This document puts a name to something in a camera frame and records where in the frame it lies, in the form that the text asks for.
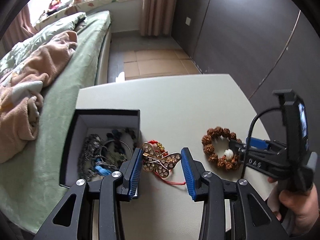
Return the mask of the person's right hand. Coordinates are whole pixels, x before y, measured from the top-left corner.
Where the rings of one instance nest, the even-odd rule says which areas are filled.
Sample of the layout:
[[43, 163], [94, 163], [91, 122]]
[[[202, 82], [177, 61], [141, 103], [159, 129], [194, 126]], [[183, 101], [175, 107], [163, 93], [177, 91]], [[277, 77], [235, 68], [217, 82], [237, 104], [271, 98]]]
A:
[[306, 194], [288, 190], [278, 191], [275, 186], [267, 204], [278, 220], [281, 220], [280, 204], [293, 212], [287, 233], [296, 239], [314, 239], [319, 233], [319, 203], [316, 185]]

